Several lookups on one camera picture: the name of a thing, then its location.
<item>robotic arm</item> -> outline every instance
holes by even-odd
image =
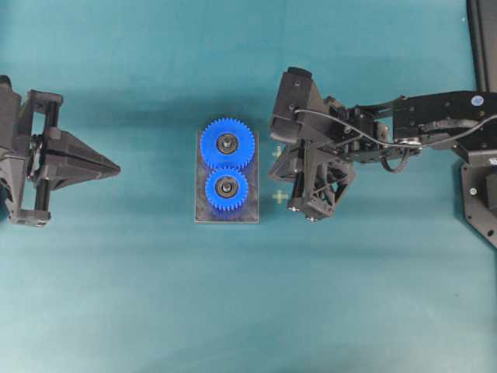
[[[289,210],[318,221],[331,217],[343,199],[355,178],[354,162],[379,162],[388,172],[399,173],[423,148],[452,149],[465,161],[465,170],[484,170],[471,181],[475,185],[469,195],[484,190],[480,202],[493,211],[496,114],[497,93],[470,91],[401,96],[389,103],[346,108],[331,96],[322,99],[309,71],[289,68],[270,123],[271,137],[286,147],[269,174],[294,184]],[[385,117],[392,117],[393,141],[388,126],[379,121]],[[389,163],[394,159],[400,160],[395,168]]]
[[[0,185],[9,220],[43,227],[50,220],[50,193],[88,180],[115,176],[120,167],[58,128],[62,96],[31,90],[21,104],[6,75],[0,75]],[[32,134],[33,115],[45,116],[42,134]],[[34,209],[23,208],[26,180],[36,188]]]

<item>plus sign marking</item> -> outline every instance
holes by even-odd
[[[288,194],[283,194],[283,192],[280,189],[278,189],[276,194],[273,194],[273,199],[275,199],[278,202],[278,204],[281,204],[284,200],[288,199]]]
[[[276,147],[276,151],[275,151],[275,152],[273,152],[273,157],[274,157],[274,158],[278,158],[278,157],[280,157],[281,152],[282,152],[282,151],[281,151],[281,147],[278,145],[278,146]]]

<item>gear teeth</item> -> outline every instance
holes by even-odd
[[[231,176],[238,183],[238,192],[232,198],[223,198],[215,190],[216,182],[223,176]],[[249,195],[249,183],[245,175],[237,169],[221,168],[209,175],[205,184],[205,195],[210,205],[219,211],[234,211],[239,209]]]
[[[225,155],[217,149],[217,139],[225,133],[232,133],[239,141],[239,148],[230,155]],[[202,158],[211,169],[231,167],[244,169],[255,154],[255,137],[249,127],[234,118],[219,118],[213,120],[202,132],[200,137],[200,152]]]

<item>gear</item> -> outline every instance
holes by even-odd
[[[254,135],[240,120],[217,119],[203,130],[200,151],[212,169],[243,169],[254,156]]]
[[[237,169],[217,169],[207,178],[205,195],[212,207],[233,211],[241,207],[249,194],[249,183]]]

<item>metal bracket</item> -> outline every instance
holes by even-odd
[[[497,190],[494,167],[461,166],[464,218],[494,247],[497,247],[497,210],[492,203]]]

